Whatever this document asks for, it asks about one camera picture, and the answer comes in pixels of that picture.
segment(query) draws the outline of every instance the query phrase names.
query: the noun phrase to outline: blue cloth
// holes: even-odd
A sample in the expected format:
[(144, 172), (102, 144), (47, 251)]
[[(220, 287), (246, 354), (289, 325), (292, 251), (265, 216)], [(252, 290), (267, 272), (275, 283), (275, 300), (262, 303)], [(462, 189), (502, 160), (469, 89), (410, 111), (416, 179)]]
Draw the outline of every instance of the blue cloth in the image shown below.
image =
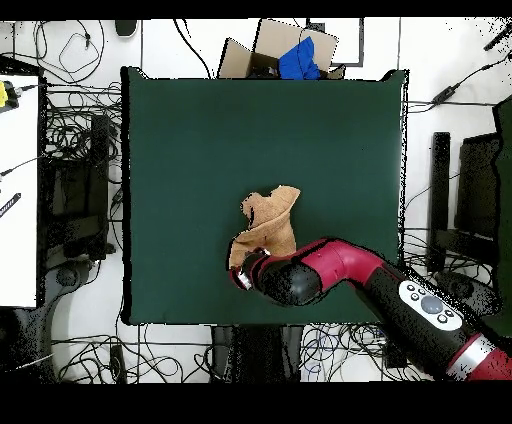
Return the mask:
[(301, 41), (279, 59), (281, 79), (319, 79), (320, 71), (313, 62), (315, 45), (311, 37)]

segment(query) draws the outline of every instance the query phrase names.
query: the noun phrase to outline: tan cloth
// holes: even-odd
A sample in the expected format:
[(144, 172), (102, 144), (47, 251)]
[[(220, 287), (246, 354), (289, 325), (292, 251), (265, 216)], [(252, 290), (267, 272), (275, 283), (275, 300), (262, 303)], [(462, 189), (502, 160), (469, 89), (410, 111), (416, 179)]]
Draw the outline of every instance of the tan cloth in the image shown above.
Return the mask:
[(229, 268), (239, 266), (247, 252), (264, 247), (271, 254), (286, 256), (296, 250), (295, 236), (290, 223), (290, 210), (300, 190), (279, 186), (263, 197), (251, 193), (242, 202), (241, 209), (249, 218), (249, 229), (233, 239), (229, 253)]

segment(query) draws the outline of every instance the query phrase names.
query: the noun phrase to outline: circular button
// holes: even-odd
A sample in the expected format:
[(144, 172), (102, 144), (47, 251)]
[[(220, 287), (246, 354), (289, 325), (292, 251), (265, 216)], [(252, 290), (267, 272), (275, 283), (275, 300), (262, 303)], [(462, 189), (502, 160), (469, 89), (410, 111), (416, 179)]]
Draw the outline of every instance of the circular button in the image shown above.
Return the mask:
[(443, 302), (441, 302), (437, 297), (425, 296), (421, 299), (421, 308), (427, 314), (438, 314), (443, 310)]

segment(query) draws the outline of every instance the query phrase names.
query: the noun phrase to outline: green tabletop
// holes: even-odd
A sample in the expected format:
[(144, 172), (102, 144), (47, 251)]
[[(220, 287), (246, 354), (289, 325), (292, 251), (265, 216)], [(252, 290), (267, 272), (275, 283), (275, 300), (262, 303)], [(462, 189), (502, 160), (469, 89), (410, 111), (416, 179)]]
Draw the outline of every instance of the green tabletop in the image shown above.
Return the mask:
[(377, 322), (345, 284), (316, 305), (270, 304), (230, 282), (226, 259), (247, 228), (240, 202), (282, 184), (302, 192), (298, 247), (336, 236), (396, 262), (404, 81), (401, 71), (369, 82), (151, 80), (124, 69), (129, 322)]

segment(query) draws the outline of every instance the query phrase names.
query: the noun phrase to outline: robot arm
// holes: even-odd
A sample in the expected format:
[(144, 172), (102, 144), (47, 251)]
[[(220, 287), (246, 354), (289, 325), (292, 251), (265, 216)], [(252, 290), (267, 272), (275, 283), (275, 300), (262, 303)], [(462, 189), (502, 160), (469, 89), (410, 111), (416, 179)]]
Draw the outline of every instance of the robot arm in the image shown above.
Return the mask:
[(287, 257), (256, 249), (230, 275), (239, 288), (283, 306), (310, 304), (348, 280), (386, 324), (388, 337), (427, 373), (512, 380), (512, 359), (482, 334), (470, 311), (428, 281), (343, 240), (321, 239)]

